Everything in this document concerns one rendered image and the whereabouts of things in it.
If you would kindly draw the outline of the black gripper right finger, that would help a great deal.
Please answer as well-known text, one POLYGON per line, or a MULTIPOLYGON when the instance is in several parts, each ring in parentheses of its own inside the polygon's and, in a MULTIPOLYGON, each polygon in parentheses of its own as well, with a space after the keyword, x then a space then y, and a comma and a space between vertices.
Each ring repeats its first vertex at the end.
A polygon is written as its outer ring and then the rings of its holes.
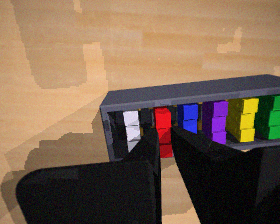
POLYGON ((201 224, 267 224, 280 145, 241 151, 171 126, 176 164, 201 224))

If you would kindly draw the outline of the white fuse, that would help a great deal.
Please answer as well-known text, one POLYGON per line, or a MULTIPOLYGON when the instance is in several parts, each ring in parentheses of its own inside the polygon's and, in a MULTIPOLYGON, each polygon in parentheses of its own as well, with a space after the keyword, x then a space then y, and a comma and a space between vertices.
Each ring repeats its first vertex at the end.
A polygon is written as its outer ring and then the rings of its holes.
POLYGON ((138 110, 124 110, 123 116, 126 128, 128 151, 130 152, 141 139, 138 110))

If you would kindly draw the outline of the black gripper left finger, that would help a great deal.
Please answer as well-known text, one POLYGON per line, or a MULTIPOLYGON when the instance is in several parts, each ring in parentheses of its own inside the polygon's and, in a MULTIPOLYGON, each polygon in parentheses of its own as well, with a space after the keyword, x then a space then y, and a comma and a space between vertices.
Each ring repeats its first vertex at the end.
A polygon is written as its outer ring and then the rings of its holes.
POLYGON ((150 128, 121 161, 34 170, 15 196, 26 224, 162 224, 158 131, 150 128))

